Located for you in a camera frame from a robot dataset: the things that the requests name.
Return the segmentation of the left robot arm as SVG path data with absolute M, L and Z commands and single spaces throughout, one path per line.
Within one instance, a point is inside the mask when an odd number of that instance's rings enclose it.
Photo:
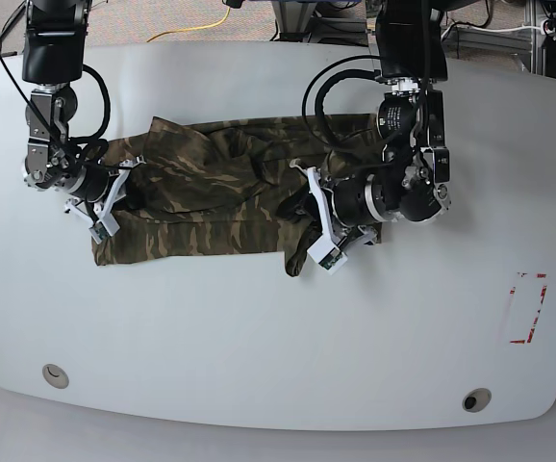
M 291 161 L 307 184 L 284 207 L 314 220 L 319 231 L 307 253 L 329 273 L 346 263 L 351 248 L 375 244 L 378 225 L 429 222 L 450 206 L 443 99 L 433 87 L 447 78 L 441 20 L 448 9 L 445 1 L 381 2 L 369 42 L 374 68 L 331 64 L 335 73 L 320 71 L 304 93 L 314 99 L 316 125 L 309 133 L 348 161 L 336 173 Z M 337 84 L 354 79 L 389 89 L 373 129 L 341 139 L 324 111 L 325 98 Z

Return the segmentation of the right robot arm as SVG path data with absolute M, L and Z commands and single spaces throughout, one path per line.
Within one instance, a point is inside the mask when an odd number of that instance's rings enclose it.
M 127 198 L 129 174 L 144 160 L 137 156 L 115 165 L 102 161 L 109 147 L 103 135 L 112 106 L 104 79 L 84 62 L 91 8 L 90 1 L 26 4 L 22 79 L 35 87 L 26 107 L 29 140 L 22 174 L 31 188 L 67 193 L 64 211 L 82 218 L 100 244 L 118 232 L 113 208 Z M 73 137 L 69 122 L 78 98 L 71 84 L 83 74 L 98 84 L 103 116 L 93 134 Z

